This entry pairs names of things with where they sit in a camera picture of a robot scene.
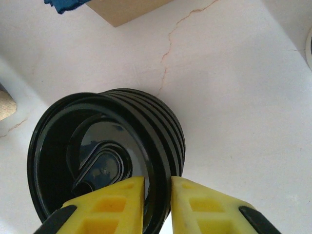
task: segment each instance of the blue cloth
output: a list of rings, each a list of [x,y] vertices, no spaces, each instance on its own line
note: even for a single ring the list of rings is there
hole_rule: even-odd
[[[88,1],[90,0],[44,0],[44,3],[54,6],[59,14],[63,14],[65,11],[75,10]]]

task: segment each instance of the beige object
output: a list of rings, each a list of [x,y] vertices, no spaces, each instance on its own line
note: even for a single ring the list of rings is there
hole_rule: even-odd
[[[0,84],[0,120],[16,111],[16,103]]]
[[[170,1],[172,0],[92,0],[87,5],[117,27]]]

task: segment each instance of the white marble surface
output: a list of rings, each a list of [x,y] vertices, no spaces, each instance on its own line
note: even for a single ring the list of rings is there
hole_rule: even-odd
[[[0,233],[40,225],[26,158],[44,110],[117,87],[174,110],[184,177],[250,202],[283,234],[312,233],[311,0],[175,0],[118,28],[42,2],[0,1],[0,82],[18,104],[0,122]]]

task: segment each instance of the black ribbed container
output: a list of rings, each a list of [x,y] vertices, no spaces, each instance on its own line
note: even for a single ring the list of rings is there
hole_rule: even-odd
[[[182,175],[184,159],[182,128],[160,99],[133,89],[73,94],[35,127],[29,189],[43,222],[69,199],[144,176],[143,231],[157,234],[170,212],[170,177]]]

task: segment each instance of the yellow foam pad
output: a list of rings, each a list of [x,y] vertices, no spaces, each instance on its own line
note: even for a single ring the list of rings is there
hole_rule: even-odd
[[[64,203],[77,209],[58,234],[141,234],[144,177],[132,177]]]
[[[254,207],[188,179],[172,177],[174,234],[257,234],[239,211]]]

